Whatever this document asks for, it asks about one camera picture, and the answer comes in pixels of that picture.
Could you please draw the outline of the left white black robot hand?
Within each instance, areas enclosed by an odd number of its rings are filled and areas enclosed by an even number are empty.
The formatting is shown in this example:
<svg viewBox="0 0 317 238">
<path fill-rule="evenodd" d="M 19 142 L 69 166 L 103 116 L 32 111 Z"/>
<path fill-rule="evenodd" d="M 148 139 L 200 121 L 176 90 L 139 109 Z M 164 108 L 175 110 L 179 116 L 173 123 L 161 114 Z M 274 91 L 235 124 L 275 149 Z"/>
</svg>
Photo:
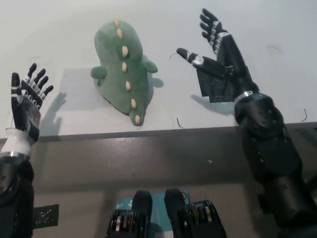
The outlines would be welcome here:
<svg viewBox="0 0 317 238">
<path fill-rule="evenodd" d="M 31 147 L 40 134 L 40 109 L 47 95 L 54 89 L 53 85 L 45 88 L 49 77 L 43 68 L 37 74 L 37 64 L 33 63 L 26 76 L 21 79 L 14 72 L 11 76 L 11 127 L 6 129 L 7 140 L 0 153 L 30 155 Z"/>
</svg>

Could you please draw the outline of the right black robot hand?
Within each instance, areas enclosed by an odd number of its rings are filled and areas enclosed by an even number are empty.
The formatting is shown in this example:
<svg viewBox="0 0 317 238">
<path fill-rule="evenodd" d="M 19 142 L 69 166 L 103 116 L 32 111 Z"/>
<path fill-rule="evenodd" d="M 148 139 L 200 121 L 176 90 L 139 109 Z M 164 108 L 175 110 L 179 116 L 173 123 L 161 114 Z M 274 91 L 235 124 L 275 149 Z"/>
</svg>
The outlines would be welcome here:
<svg viewBox="0 0 317 238">
<path fill-rule="evenodd" d="M 208 97 L 210 103 L 237 103 L 257 94 L 259 88 L 252 81 L 231 33 L 205 8 L 202 9 L 200 19 L 202 36 L 210 44 L 216 59 L 184 48 L 178 48 L 176 52 L 196 69 L 201 95 Z"/>
</svg>

